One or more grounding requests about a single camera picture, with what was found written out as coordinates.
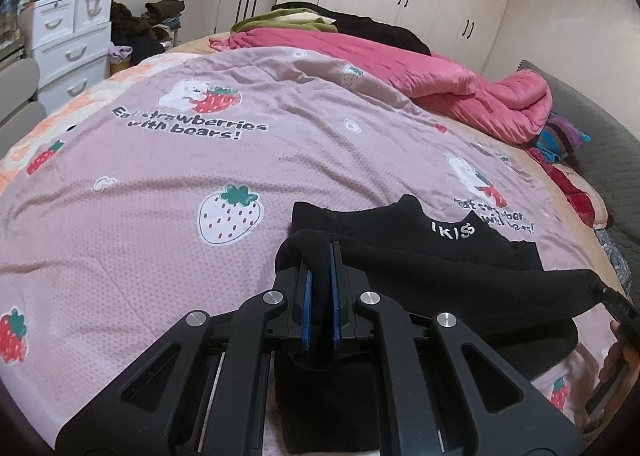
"multicolored pillow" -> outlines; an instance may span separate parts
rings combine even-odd
[[[536,141],[536,147],[550,162],[560,162],[591,141],[591,137],[578,131],[563,116],[551,112],[545,128]]]

